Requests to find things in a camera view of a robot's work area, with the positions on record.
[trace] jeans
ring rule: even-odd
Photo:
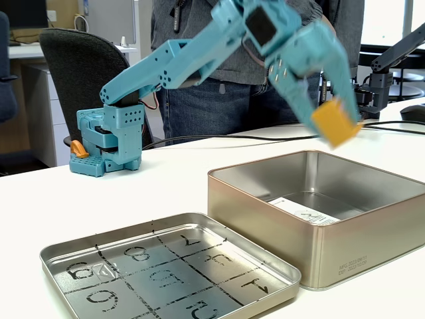
[[[308,78],[309,95],[315,106],[319,80],[319,74]],[[270,84],[256,86],[208,78],[200,86],[161,89],[157,98],[165,138],[233,134],[298,122],[286,101]],[[179,140],[168,145],[188,141]]]

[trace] chair backrest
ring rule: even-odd
[[[125,56],[107,40],[68,29],[45,29],[40,34],[47,61],[71,140],[82,142],[76,112],[103,107],[102,87],[128,68]],[[152,142],[145,115],[143,144]]]
[[[0,11],[0,123],[15,117],[18,111],[11,84],[9,37],[9,19]]]

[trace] square metal box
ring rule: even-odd
[[[283,197],[339,221],[314,225]],[[208,214],[300,269],[322,290],[425,245],[425,184],[306,151],[209,172]]]

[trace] white drawer cabinet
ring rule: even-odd
[[[68,128],[47,64],[24,65],[22,80],[31,150],[49,167],[68,164]]]

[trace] window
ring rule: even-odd
[[[413,2],[413,16],[412,16],[412,31],[425,23],[425,1],[414,0]]]
[[[392,46],[403,38],[404,0],[366,0],[361,42],[364,45]],[[424,19],[425,1],[415,0]]]

